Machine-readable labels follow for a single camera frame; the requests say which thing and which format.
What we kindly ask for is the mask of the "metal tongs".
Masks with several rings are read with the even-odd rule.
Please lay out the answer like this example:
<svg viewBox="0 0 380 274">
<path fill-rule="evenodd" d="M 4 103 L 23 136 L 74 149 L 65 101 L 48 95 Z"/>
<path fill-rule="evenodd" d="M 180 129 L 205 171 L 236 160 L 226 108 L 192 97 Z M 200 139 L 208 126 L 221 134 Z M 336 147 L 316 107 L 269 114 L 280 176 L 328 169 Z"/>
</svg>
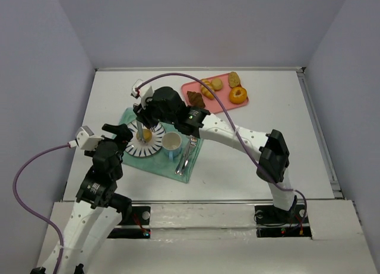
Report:
<svg viewBox="0 0 380 274">
<path fill-rule="evenodd" d="M 144 128 L 143 124 L 139 121 L 137 121 L 137 140 L 144 145 L 152 143 L 153 140 L 153 132 L 150 129 Z"/>
</svg>

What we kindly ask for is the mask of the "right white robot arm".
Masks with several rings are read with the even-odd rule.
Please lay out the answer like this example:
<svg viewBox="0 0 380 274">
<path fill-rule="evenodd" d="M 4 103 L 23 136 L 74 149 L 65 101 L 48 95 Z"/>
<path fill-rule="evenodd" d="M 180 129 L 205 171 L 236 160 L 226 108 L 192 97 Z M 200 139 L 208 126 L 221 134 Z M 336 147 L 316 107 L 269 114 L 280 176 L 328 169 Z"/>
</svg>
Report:
<svg viewBox="0 0 380 274">
<path fill-rule="evenodd" d="M 167 123 L 183 135 L 246 153 L 256 165 L 257 176 L 268 183 L 277 211 L 282 216 L 293 214 L 297 199 L 287 175 L 290 152 L 280 131 L 256 132 L 236 126 L 231 120 L 224 122 L 204 108 L 186 105 L 170 87 L 153 90 L 150 85 L 135 86 L 131 94 L 141 100 L 133 111 L 147 128 Z"/>
</svg>

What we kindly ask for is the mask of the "round golden bun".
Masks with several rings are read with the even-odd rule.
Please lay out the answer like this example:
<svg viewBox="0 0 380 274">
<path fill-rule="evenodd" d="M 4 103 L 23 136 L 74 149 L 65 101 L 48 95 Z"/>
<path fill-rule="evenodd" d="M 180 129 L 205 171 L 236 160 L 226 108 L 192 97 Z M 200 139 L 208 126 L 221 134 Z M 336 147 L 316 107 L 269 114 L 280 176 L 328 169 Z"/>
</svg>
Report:
<svg viewBox="0 0 380 274">
<path fill-rule="evenodd" d="M 136 134 L 137 140 L 138 141 L 144 141 L 144 142 L 150 142 L 152 139 L 152 136 L 153 136 L 152 132 L 149 129 L 143 129 L 142 135 L 139 132 L 137 132 L 137 134 Z"/>
</svg>

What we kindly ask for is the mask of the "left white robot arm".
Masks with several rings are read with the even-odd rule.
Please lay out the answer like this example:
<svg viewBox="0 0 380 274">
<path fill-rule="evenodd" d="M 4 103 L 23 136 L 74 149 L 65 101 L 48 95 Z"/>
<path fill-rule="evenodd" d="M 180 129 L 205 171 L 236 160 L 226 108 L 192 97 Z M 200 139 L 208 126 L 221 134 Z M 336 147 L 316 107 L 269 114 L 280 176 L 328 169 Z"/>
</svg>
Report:
<svg viewBox="0 0 380 274">
<path fill-rule="evenodd" d="M 75 196 L 63 239 L 32 273 L 86 273 L 114 227 L 131 214 L 132 201 L 116 193 L 116 182 L 123 176 L 122 157 L 133 134 L 125 124 L 105 124 L 102 130 L 115 137 L 97 136 L 82 126 L 68 142 L 70 148 L 82 149 L 92 165 Z"/>
</svg>

